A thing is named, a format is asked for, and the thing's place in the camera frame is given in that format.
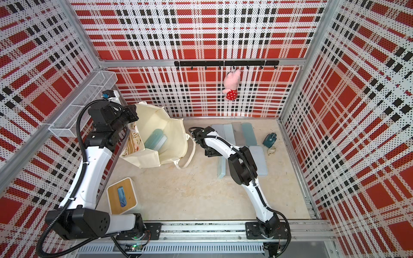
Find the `light blue slim pencil case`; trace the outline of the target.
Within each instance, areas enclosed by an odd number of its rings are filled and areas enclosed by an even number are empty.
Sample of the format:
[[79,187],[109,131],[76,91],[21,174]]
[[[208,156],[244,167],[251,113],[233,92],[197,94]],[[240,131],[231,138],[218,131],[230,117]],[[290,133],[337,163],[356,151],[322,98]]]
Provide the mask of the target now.
[[236,141],[235,141],[232,124],[224,124],[223,129],[224,129],[224,134],[225,134],[225,140],[231,145],[235,145]]

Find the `teal lid white pencil case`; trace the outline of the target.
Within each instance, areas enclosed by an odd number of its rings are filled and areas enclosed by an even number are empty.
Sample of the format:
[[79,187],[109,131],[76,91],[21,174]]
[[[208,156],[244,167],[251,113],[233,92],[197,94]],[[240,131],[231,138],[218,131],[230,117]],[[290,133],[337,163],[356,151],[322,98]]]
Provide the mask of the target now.
[[167,141],[167,136],[163,130],[155,129],[149,138],[144,142],[145,148],[153,151],[159,151]]

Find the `cream floral canvas bag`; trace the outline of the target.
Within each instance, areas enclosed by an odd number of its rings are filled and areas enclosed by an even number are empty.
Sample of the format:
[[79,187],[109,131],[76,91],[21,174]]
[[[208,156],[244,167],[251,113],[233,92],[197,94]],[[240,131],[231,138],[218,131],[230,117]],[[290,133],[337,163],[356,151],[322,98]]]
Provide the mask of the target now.
[[173,163],[177,169],[187,168],[195,155],[195,144],[187,162],[179,162],[188,152],[188,141],[182,119],[171,118],[164,107],[145,102],[135,104],[138,120],[128,125],[130,134],[120,157],[139,167],[154,168]]

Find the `light blue box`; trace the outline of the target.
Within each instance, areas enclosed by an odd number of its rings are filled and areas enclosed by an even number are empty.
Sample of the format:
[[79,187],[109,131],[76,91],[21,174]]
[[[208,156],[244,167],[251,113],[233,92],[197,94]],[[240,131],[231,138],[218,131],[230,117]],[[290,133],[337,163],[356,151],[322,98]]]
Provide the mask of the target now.
[[266,164],[264,150],[261,146],[250,146],[249,150],[257,166],[257,174],[259,177],[268,175],[268,168]]

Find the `white grey pencil case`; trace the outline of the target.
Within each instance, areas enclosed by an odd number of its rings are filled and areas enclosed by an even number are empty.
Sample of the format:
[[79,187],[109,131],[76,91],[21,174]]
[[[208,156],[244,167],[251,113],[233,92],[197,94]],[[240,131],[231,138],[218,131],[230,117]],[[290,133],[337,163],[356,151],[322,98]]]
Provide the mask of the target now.
[[223,124],[213,124],[211,127],[217,132],[217,134],[225,139],[225,131],[224,131],[224,125]]

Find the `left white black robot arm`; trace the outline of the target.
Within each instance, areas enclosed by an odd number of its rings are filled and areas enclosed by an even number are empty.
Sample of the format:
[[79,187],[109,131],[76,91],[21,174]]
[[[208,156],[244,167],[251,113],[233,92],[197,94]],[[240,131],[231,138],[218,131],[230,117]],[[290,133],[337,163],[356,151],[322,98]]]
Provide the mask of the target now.
[[[135,106],[123,106],[116,90],[103,91],[101,99],[91,101],[79,112],[75,129],[81,163],[59,208],[46,214],[47,228],[35,248],[38,257],[58,258],[106,237],[119,247],[118,235],[140,237],[145,234],[140,214],[111,215],[96,209],[101,179],[121,141],[120,133],[138,119]],[[43,245],[51,231],[64,240],[80,239],[82,242],[61,252],[48,253]]]

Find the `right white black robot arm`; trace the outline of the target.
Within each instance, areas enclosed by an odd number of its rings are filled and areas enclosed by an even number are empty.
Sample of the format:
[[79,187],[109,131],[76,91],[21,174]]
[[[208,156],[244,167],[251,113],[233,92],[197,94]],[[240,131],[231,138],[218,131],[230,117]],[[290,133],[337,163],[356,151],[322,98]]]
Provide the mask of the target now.
[[227,159],[232,179],[243,187],[254,207],[260,234],[267,239],[285,238],[290,241],[289,222],[281,212],[272,209],[267,203],[250,149],[229,143],[210,126],[191,127],[189,132],[205,150],[207,157],[222,156]]

